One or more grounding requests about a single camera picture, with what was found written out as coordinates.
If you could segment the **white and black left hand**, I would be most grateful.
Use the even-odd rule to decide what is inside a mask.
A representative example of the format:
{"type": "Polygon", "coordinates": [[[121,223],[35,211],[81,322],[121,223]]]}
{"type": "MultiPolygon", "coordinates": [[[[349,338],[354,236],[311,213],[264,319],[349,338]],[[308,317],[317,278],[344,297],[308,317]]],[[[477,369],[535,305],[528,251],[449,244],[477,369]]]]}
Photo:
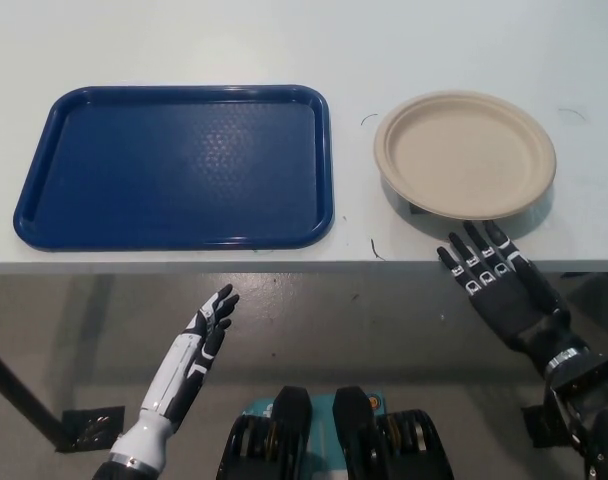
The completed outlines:
{"type": "Polygon", "coordinates": [[[222,346],[239,296],[225,285],[175,338],[161,362],[137,422],[113,444],[96,479],[157,479],[166,465],[168,440],[178,431],[222,346]]]}

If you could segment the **black and white right hand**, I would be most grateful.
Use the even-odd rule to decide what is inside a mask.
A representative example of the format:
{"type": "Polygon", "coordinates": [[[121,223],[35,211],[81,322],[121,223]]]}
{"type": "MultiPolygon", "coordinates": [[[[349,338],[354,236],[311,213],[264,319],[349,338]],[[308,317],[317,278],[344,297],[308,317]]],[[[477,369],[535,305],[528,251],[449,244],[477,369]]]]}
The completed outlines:
{"type": "Polygon", "coordinates": [[[526,355],[542,375],[587,352],[560,294],[500,227],[490,220],[483,222],[484,233],[471,221],[463,227],[471,242],[451,232],[451,250],[458,256],[444,247],[438,256],[505,346],[526,355]]]}

